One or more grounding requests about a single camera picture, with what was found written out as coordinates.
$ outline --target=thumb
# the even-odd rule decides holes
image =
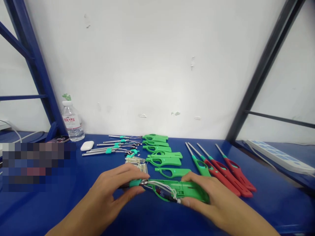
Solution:
[[[217,212],[217,209],[215,206],[205,204],[197,200],[196,198],[190,198],[190,197],[182,198],[181,204],[201,213],[202,215],[209,218],[211,221],[214,220],[216,212]]]
[[[117,200],[115,200],[115,203],[119,208],[119,211],[121,211],[121,209],[136,195],[141,194],[144,191],[145,191],[144,188],[141,186],[136,186],[128,189],[123,195],[121,195]]]

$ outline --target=blue metal frame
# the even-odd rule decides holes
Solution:
[[[17,39],[1,22],[0,34],[25,57],[39,95],[2,96],[0,101],[40,98],[49,123],[55,122],[54,127],[57,124],[58,134],[67,134],[24,0],[4,0],[4,3]]]

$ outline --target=water bottle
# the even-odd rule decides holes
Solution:
[[[78,111],[72,106],[72,101],[63,101],[62,118],[65,123],[69,138],[73,142],[84,139],[85,134],[82,129],[82,122]]]

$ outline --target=hand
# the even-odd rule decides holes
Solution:
[[[131,180],[149,177],[131,163],[101,173],[84,198],[46,235],[100,235],[133,197],[144,192],[141,186],[132,187],[115,200],[115,190]]]
[[[189,172],[181,181],[193,181],[199,184],[208,193],[210,205],[189,197],[183,198],[181,203],[200,212],[228,234],[279,235],[261,215],[233,194],[217,178]]]

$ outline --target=bottle label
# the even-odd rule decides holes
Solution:
[[[62,118],[67,129],[75,129],[82,126],[78,115],[63,115]]]

